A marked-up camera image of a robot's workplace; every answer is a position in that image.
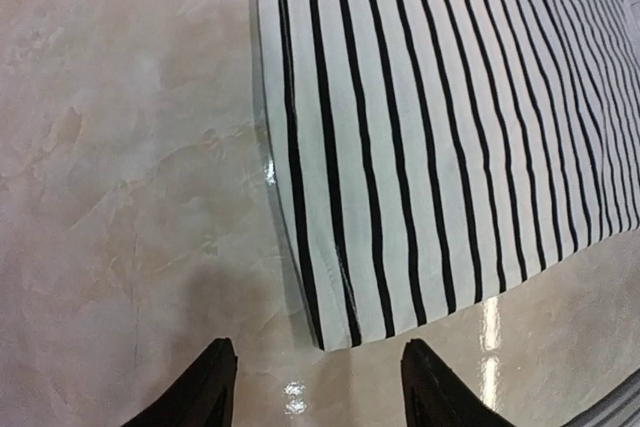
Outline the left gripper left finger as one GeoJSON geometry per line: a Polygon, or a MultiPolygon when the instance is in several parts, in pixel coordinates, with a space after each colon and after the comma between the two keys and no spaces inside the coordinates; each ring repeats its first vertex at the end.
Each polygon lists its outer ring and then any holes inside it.
{"type": "Polygon", "coordinates": [[[217,338],[150,406],[123,427],[231,426],[238,357],[217,338]]]}

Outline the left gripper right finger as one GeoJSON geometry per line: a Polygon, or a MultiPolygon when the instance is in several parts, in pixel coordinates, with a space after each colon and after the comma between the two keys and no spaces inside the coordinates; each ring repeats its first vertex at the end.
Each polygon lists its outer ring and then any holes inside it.
{"type": "Polygon", "coordinates": [[[408,426],[512,426],[484,405],[422,339],[405,345],[401,380],[408,426]]]}

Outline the black white striped shirt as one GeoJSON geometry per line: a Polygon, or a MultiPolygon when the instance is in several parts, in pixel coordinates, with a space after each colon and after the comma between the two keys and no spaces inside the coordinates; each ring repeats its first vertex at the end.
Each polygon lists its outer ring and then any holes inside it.
{"type": "Polygon", "coordinates": [[[639,226],[639,0],[258,0],[317,345],[401,334],[639,226]]]}

